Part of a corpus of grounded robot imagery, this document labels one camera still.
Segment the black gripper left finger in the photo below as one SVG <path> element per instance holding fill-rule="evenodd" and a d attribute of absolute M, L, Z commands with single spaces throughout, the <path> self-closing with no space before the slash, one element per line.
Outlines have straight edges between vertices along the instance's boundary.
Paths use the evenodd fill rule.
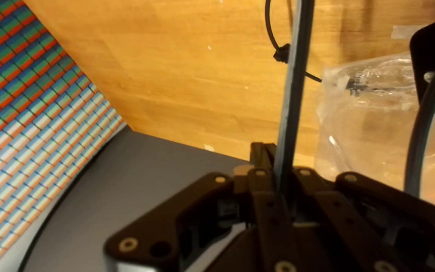
<path fill-rule="evenodd" d="M 110 272 L 182 272 L 232 226 L 244 229 L 206 265 L 208 272 L 297 272 L 292 223 L 271 175 L 274 146 L 250 146 L 252 169 L 209 172 L 104 243 Z"/>

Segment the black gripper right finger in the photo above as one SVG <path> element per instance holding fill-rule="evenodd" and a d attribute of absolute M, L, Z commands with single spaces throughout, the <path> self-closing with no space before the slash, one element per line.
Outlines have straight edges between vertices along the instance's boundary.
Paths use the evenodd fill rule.
<path fill-rule="evenodd" d="M 311 167 L 294 167 L 292 175 L 363 268 L 435 272 L 433 203 L 356 172 L 333 181 Z"/>

